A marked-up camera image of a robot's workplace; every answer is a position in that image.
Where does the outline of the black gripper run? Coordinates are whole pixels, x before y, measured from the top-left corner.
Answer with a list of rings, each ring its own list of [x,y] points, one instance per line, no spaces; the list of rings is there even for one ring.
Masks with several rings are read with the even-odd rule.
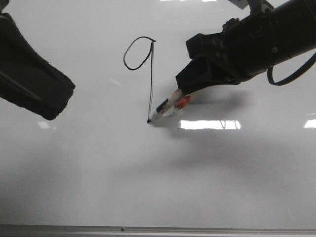
[[[74,83],[40,57],[8,13],[0,15],[0,96],[46,120],[55,119],[73,95]]]
[[[184,95],[209,86],[239,85],[274,66],[272,10],[232,18],[220,33],[186,41],[191,62],[176,76]]]

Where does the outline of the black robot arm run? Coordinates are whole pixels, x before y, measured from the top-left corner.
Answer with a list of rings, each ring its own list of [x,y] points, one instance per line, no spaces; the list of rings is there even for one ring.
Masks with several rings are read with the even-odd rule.
[[[270,84],[282,86],[315,64],[312,56],[285,79],[274,81],[275,65],[315,48],[315,1],[289,0],[273,7],[265,0],[250,0],[248,5],[250,15],[230,19],[220,33],[187,40],[191,61],[176,76],[184,94],[214,85],[238,85],[264,72]]]

